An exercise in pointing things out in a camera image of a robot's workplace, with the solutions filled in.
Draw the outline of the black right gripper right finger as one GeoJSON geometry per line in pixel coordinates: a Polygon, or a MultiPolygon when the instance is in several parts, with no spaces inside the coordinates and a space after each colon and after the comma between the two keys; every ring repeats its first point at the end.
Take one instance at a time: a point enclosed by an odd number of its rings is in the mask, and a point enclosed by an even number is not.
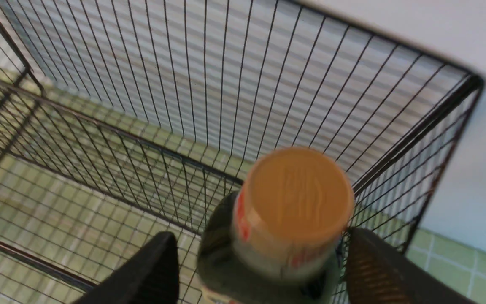
{"type": "Polygon", "coordinates": [[[472,304],[371,230],[349,228],[345,281],[351,304],[472,304]]]}

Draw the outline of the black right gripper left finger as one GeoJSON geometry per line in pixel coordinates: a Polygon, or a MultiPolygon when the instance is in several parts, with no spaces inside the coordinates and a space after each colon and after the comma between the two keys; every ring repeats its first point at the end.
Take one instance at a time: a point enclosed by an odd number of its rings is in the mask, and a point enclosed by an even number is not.
{"type": "Polygon", "coordinates": [[[163,231],[75,304],[176,304],[179,291],[177,239],[163,231]]]}

